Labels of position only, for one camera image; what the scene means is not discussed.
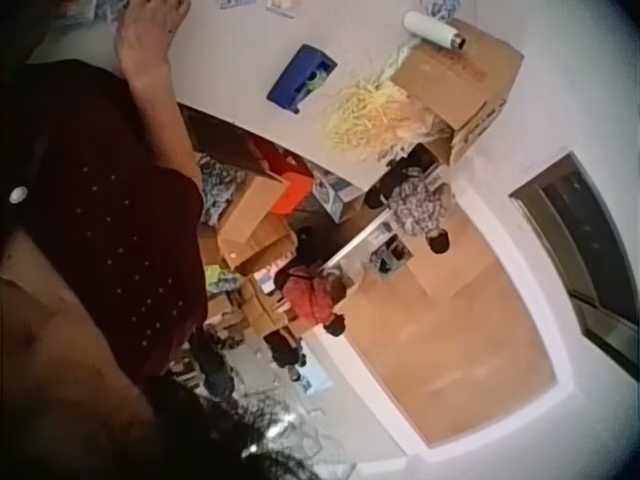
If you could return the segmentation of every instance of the white button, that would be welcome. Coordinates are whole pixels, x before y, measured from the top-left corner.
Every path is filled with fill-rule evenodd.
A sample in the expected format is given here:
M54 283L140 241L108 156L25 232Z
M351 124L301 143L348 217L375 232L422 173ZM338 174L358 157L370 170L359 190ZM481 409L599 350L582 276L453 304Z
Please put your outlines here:
M27 187L16 187L12 190L11 194L9 195L9 202L11 202L14 205L17 205L18 203L22 202L25 198L27 198L27 195L29 194L29 189Z

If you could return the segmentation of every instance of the wooden floor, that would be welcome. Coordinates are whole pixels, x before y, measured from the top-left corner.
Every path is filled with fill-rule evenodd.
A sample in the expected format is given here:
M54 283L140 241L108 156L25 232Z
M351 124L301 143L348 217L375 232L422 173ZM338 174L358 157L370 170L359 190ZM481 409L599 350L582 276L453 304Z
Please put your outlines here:
M344 305L348 338L429 445L513 413L555 381L520 296L489 246L456 209L452 247L405 239L408 266L367 272Z

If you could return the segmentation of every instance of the white table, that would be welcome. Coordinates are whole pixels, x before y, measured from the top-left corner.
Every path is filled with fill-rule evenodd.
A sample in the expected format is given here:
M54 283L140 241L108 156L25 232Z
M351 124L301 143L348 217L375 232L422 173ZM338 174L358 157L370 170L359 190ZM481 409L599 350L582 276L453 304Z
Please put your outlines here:
M265 0L220 10L217 0L192 0L171 61L178 100L272 140L368 189L384 172L331 150L324 124L337 94L359 78L377 75L409 35L403 14L419 0L300 0L295 19L269 13ZM80 58L116 68L113 31L93 25L51 38L36 61ZM337 63L327 83L294 115L266 95L298 48L308 43Z

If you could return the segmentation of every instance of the window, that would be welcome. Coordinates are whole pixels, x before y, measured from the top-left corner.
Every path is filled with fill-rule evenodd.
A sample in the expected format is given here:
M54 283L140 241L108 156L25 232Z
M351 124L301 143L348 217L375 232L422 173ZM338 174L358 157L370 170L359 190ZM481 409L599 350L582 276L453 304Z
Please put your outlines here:
M553 260L584 335L638 379L638 290L608 211L568 154L512 194Z

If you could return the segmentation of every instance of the white bottle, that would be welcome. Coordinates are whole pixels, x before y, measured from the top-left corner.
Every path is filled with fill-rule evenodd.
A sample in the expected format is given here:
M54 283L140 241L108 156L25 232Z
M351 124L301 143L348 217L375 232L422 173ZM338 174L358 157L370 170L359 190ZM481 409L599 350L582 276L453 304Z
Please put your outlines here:
M462 50L466 39L451 25L419 12L407 12L402 21L409 32L436 45L452 50Z

